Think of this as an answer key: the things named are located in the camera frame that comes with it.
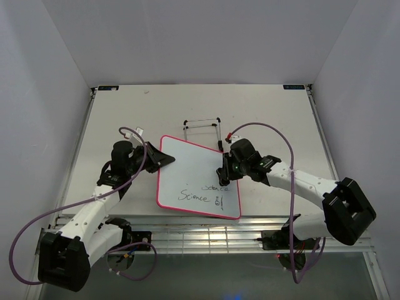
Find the pink framed whiteboard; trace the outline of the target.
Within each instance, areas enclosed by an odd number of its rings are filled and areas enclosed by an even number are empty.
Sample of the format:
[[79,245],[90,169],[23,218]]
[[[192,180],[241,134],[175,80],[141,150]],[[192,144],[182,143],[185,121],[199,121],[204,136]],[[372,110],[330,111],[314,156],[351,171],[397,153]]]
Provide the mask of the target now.
[[160,151],[175,158],[158,171],[160,208],[230,220],[241,217],[239,183],[219,185],[221,152],[168,135],[160,138]]

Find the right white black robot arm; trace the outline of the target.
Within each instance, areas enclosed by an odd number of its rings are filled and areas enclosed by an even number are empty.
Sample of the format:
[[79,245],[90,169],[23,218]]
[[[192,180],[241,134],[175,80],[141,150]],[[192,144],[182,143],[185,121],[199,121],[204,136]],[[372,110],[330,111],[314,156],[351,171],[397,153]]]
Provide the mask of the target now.
[[216,171],[220,186],[245,176],[254,182],[289,191],[319,208],[314,214],[291,214],[282,228],[264,242],[272,249],[297,248],[318,238],[334,238],[352,246],[376,219],[376,212],[359,184],[293,171],[278,157],[262,156],[247,139],[231,144]]

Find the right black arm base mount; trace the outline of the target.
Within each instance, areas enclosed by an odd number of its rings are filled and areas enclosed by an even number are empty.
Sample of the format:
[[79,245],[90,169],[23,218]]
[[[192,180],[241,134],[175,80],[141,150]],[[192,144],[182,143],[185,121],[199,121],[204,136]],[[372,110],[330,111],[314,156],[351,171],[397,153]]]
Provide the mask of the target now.
[[[256,241],[262,243],[264,250],[289,249],[289,233],[281,230],[261,231],[261,236],[257,237]],[[294,251],[299,252],[300,250],[312,250],[317,239],[310,238],[300,241],[298,238],[293,237],[293,241]]]

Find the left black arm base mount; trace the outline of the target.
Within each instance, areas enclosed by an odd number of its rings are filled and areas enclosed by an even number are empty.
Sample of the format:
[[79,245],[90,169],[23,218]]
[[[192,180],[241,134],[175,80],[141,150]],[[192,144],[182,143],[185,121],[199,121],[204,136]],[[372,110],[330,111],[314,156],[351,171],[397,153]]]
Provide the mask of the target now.
[[152,232],[151,231],[132,231],[127,234],[127,243],[137,245],[130,246],[126,249],[127,252],[133,253],[135,251],[150,251],[151,247],[143,243],[151,243]]

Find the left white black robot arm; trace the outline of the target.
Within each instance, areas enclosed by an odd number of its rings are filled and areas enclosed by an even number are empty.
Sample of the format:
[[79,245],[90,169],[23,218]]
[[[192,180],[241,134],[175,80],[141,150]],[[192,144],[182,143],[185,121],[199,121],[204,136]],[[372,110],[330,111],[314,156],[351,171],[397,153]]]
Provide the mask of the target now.
[[149,236],[141,237],[129,221],[109,217],[141,171],[155,173],[175,161],[150,142],[133,146],[118,141],[111,160],[101,170],[93,201],[85,204],[58,232],[47,232],[39,247],[38,279],[42,283],[78,292],[91,267],[109,251],[149,251]]

